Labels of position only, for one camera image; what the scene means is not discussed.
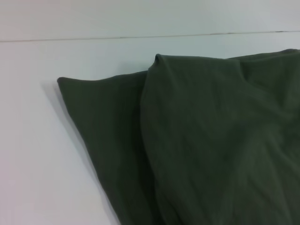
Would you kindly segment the dark green FREE t-shirt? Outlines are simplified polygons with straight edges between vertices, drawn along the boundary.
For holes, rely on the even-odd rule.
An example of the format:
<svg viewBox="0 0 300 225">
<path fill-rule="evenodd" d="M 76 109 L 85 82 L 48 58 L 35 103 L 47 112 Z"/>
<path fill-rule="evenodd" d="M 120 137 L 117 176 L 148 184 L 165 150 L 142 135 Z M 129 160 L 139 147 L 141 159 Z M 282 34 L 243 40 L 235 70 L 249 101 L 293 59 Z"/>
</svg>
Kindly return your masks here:
<svg viewBox="0 0 300 225">
<path fill-rule="evenodd" d="M 121 225 L 300 225 L 300 50 L 58 85 Z"/>
</svg>

